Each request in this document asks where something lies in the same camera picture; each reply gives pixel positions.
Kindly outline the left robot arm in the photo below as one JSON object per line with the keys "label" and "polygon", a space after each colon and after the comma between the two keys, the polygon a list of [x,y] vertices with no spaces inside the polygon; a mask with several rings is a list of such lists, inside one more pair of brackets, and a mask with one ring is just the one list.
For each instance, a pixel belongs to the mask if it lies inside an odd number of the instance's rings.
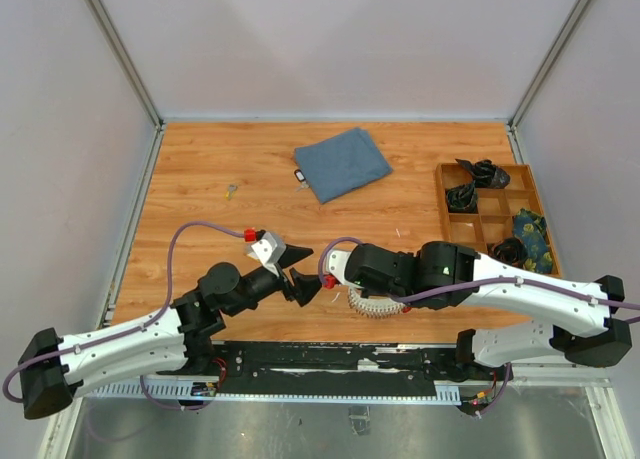
{"label": "left robot arm", "polygon": [[254,310],[275,293],[299,306],[314,298],[319,279],[294,268],[312,253],[292,245],[269,252],[260,241],[253,252],[259,267],[241,274],[229,262],[217,263],[165,309],[92,332],[37,332],[17,366],[24,418],[54,415],[74,399],[122,379],[207,372],[214,362],[211,338],[224,329],[225,317]]}

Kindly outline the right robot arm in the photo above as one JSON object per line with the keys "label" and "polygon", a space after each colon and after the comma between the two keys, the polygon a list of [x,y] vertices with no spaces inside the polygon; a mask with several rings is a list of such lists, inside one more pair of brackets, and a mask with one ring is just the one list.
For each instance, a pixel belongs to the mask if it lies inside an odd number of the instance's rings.
{"label": "right robot arm", "polygon": [[624,287],[614,276],[590,283],[567,281],[442,241],[426,243],[417,253],[370,243],[350,252],[334,249],[326,268],[364,299],[385,298],[413,309],[486,307],[529,317],[527,323],[502,329],[460,332],[453,366],[466,379],[487,368],[547,356],[580,366],[612,367],[632,347],[629,323],[615,316]]}

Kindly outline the black key fob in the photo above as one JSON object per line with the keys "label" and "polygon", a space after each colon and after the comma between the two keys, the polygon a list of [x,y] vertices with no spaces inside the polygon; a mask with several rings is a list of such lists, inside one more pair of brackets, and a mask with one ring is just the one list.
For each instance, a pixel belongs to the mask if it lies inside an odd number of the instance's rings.
{"label": "black key fob", "polygon": [[302,182],[305,182],[305,181],[306,181],[306,178],[305,178],[304,174],[303,174],[303,173],[302,173],[302,171],[301,171],[301,170],[299,170],[299,169],[296,169],[296,170],[294,171],[294,176],[296,177],[296,179],[297,179],[300,183],[302,183]]}

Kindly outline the folded blue cloth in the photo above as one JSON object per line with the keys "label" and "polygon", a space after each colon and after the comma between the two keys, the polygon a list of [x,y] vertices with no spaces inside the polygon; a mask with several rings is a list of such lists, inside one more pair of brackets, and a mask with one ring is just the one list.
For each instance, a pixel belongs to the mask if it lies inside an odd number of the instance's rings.
{"label": "folded blue cloth", "polygon": [[360,127],[298,147],[294,160],[320,204],[326,204],[393,172],[371,134]]}

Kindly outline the dark rolled tie middle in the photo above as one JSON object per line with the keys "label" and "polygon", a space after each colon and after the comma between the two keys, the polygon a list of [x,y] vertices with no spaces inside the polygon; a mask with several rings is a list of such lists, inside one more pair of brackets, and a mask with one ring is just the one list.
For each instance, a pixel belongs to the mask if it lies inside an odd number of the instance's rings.
{"label": "dark rolled tie middle", "polygon": [[449,213],[475,214],[478,211],[475,184],[469,182],[446,189],[445,202]]}

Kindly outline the dark rolled tie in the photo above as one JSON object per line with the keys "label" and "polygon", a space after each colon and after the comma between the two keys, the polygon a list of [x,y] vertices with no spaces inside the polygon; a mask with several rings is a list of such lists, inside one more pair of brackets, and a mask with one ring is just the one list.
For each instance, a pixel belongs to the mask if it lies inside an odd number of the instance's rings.
{"label": "dark rolled tie", "polygon": [[457,159],[456,163],[470,174],[476,188],[505,189],[511,182],[511,176],[508,172],[489,159],[475,163],[465,159]]}
{"label": "dark rolled tie", "polygon": [[528,258],[525,245],[516,237],[488,244],[487,250],[491,258],[517,268],[522,268]]}
{"label": "dark rolled tie", "polygon": [[446,189],[445,202],[449,213],[475,214],[478,211],[475,184],[469,182]]}

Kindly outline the wooden compartment tray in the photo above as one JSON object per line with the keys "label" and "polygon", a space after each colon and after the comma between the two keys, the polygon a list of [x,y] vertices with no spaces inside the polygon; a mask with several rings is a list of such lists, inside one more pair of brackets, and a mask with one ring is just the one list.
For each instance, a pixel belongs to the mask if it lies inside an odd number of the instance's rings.
{"label": "wooden compartment tray", "polygon": [[454,213],[448,209],[447,190],[471,181],[458,163],[440,163],[435,169],[437,204],[443,239],[479,252],[510,237],[513,218],[522,209],[543,215],[535,181],[527,165],[504,165],[510,183],[504,189],[480,189],[475,213]]}

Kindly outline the dark rolled tie bottom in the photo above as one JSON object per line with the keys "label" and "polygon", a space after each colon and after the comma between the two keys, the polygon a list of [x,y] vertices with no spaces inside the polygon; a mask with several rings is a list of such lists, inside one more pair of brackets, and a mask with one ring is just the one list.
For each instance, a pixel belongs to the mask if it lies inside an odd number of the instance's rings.
{"label": "dark rolled tie bottom", "polygon": [[516,237],[488,244],[487,250],[491,258],[517,268],[522,268],[528,258],[525,245]]}

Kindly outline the dark rolled tie top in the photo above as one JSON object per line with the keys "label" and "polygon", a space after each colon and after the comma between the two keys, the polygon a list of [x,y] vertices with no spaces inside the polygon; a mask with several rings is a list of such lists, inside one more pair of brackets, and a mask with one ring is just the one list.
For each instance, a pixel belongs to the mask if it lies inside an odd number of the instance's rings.
{"label": "dark rolled tie top", "polygon": [[475,163],[465,159],[457,159],[456,163],[470,174],[476,188],[505,189],[511,182],[511,176],[508,172],[489,159]]}

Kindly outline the blue floral rolled tie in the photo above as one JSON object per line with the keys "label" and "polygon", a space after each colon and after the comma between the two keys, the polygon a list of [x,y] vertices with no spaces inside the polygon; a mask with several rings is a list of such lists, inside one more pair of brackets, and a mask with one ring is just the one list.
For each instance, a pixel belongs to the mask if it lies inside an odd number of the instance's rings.
{"label": "blue floral rolled tie", "polygon": [[547,244],[546,219],[531,210],[521,208],[513,217],[513,236],[524,247],[522,268],[538,274],[550,274],[554,260]]}

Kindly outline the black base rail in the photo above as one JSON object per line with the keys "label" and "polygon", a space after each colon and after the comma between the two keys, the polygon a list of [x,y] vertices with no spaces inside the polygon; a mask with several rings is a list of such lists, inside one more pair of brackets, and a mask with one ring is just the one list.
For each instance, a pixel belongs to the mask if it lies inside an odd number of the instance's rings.
{"label": "black base rail", "polygon": [[173,374],[212,377],[222,391],[309,398],[428,397],[438,381],[499,384],[513,374],[462,363],[449,345],[215,341],[207,356]]}

